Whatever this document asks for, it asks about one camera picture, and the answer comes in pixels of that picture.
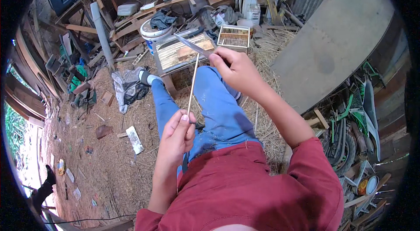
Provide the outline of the person's left hand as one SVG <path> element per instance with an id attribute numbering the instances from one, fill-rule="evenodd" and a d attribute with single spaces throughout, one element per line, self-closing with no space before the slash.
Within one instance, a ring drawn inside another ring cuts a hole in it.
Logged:
<path id="1" fill-rule="evenodd" d="M 181 165 L 185 153 L 193 147 L 197 119 L 185 109 L 176 111 L 165 124 L 157 161 L 164 165 Z"/>

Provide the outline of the person's right hand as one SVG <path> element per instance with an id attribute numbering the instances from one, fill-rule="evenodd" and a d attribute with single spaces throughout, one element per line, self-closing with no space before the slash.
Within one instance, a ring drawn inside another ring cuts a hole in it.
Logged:
<path id="1" fill-rule="evenodd" d="M 235 90 L 256 100 L 265 87 L 265 81 L 247 54 L 218 47 L 209 60 L 226 83 Z"/>

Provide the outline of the thin bamboo stick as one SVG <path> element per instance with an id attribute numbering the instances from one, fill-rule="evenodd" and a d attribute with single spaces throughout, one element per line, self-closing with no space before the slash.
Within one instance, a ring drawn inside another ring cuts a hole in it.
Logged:
<path id="1" fill-rule="evenodd" d="M 187 108 L 188 117 L 189 117 L 190 112 L 191 112 L 191 102 L 192 102 L 192 96 L 193 96 L 193 90 L 194 90 L 194 85 L 195 85 L 195 79 L 196 79 L 196 73 L 197 73 L 197 67 L 198 67 L 199 60 L 200 60 L 200 54 L 197 53 L 196 62 L 195 62 L 195 66 L 194 66 L 194 72 L 193 72 L 193 76 L 192 76 L 192 84 L 191 84 L 188 108 Z"/>

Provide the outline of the steel blade knife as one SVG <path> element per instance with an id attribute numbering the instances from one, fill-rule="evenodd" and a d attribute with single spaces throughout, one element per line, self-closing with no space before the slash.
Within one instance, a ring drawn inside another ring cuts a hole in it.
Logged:
<path id="1" fill-rule="evenodd" d="M 195 51 L 195 52 L 199 53 L 200 55 L 204 55 L 206 58 L 208 58 L 208 59 L 209 59 L 209 55 L 211 54 L 209 51 L 204 50 L 202 47 L 200 47 L 200 46 L 198 46 L 198 45 L 196 45 L 196 44 L 194 44 L 194 43 L 192 43 L 192 42 L 188 41 L 187 39 L 185 39 L 185 38 L 181 37 L 181 36 L 180 36 L 180 35 L 178 35 L 178 34 L 174 34 L 174 36 L 175 36 L 175 38 L 176 38 L 177 40 L 179 40 L 181 43 L 183 43 L 183 44 L 184 44 L 184 45 L 186 45 L 187 47 L 191 48 L 193 51 Z M 226 47 L 223 47 L 223 46 L 217 46 L 217 47 L 216 47 L 216 50 L 217 50 L 217 49 L 219 49 L 219 48 L 226 48 Z M 225 62 L 225 64 L 226 64 L 228 67 L 230 67 L 230 66 L 231 66 L 230 62 L 229 62 L 229 61 L 227 61 L 226 59 L 224 59 L 224 62 Z"/>

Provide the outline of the white flat board piece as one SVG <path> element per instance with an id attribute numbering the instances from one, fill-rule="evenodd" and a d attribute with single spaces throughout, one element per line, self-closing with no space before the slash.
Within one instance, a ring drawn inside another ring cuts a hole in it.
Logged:
<path id="1" fill-rule="evenodd" d="M 126 129 L 126 134 L 130 140 L 130 143 L 133 147 L 135 155 L 139 155 L 144 150 L 144 147 L 142 145 L 141 140 L 139 139 L 139 136 L 134 126 L 131 126 L 128 129 Z"/>

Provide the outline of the person's legs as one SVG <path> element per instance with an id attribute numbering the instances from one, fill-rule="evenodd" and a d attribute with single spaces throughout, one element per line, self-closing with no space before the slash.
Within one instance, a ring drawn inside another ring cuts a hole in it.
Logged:
<path id="1" fill-rule="evenodd" d="M 160 77 L 141 70 L 139 78 L 151 86 L 161 139 L 165 124 L 180 108 Z M 267 175 L 263 146 L 237 103 L 240 93 L 227 85 L 214 67 L 202 66 L 197 70 L 193 95 L 202 106 L 205 127 L 201 133 L 195 130 L 193 147 L 184 155 L 186 175 L 244 175 L 246 178 Z M 182 164 L 177 169 L 177 177 L 181 171 Z"/>

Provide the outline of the wooden block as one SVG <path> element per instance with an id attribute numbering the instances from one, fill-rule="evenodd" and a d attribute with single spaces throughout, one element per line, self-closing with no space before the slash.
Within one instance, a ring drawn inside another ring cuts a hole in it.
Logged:
<path id="1" fill-rule="evenodd" d="M 213 41 L 205 39 L 205 40 L 197 40 L 194 42 L 190 42 L 191 44 L 195 45 L 192 48 L 189 45 L 183 44 L 184 46 L 176 50 L 176 55 L 179 61 L 187 60 L 194 55 L 199 55 L 199 57 L 208 58 L 208 56 L 214 51 L 215 45 Z"/>

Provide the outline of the small plywood square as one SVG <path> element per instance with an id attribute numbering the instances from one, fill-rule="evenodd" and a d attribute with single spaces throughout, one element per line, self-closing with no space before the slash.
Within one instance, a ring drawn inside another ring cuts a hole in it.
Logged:
<path id="1" fill-rule="evenodd" d="M 104 91 L 100 96 L 100 101 L 107 106 L 111 106 L 114 99 L 115 95 L 108 91 Z"/>

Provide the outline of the person's body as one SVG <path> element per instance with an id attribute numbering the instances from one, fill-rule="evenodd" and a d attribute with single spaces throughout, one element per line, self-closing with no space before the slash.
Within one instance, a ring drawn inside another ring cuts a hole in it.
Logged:
<path id="1" fill-rule="evenodd" d="M 260 143 L 246 141 L 194 158 L 179 173 L 165 214 L 141 209 L 135 231 L 208 231 L 245 225 L 261 231 L 336 231 L 343 188 L 318 138 L 293 149 L 286 174 L 270 176 Z"/>

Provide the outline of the dark grey cloth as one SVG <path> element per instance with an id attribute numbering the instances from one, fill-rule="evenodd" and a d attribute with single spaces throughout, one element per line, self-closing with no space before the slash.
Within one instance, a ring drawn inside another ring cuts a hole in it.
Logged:
<path id="1" fill-rule="evenodd" d="M 150 18 L 150 27 L 156 30 L 164 30 L 171 27 L 177 20 L 177 17 L 166 15 L 168 10 L 160 9 Z"/>

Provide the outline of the large grey board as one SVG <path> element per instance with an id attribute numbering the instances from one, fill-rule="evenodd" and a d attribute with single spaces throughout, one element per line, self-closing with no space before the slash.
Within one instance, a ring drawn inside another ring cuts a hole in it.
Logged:
<path id="1" fill-rule="evenodd" d="M 376 49 L 394 16 L 391 0 L 323 0 L 271 64 L 284 100 L 306 113 Z"/>

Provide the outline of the green power tool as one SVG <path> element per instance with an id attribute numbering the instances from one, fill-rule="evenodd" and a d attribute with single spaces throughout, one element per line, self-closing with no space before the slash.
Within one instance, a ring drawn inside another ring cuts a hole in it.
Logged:
<path id="1" fill-rule="evenodd" d="M 90 107 L 97 103 L 96 90 L 92 88 L 89 82 L 83 82 L 73 91 L 75 98 L 70 102 L 72 108 L 84 108 L 88 111 Z"/>

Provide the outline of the green and white motorbike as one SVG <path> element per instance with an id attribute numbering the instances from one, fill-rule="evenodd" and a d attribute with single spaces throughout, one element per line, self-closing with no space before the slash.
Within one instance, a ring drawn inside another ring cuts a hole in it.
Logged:
<path id="1" fill-rule="evenodd" d="M 373 78 L 382 75 L 366 60 L 343 86 L 341 104 L 330 112 L 329 128 L 320 134 L 323 152 L 338 177 L 364 158 L 381 160 Z"/>

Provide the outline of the white plastic canister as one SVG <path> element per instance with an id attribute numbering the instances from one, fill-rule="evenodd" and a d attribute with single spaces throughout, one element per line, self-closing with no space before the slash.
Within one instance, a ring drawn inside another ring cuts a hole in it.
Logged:
<path id="1" fill-rule="evenodd" d="M 119 17 L 128 17 L 138 12 L 139 3 L 124 3 L 117 8 L 117 15 Z"/>

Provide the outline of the open paint can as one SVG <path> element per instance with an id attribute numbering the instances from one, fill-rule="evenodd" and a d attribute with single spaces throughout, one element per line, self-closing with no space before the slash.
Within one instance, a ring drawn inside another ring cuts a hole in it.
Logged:
<path id="1" fill-rule="evenodd" d="M 378 186 L 378 183 L 379 183 L 378 176 L 365 177 L 364 179 L 360 180 L 356 188 L 356 194 L 358 196 L 371 195 L 372 193 L 375 192 Z"/>

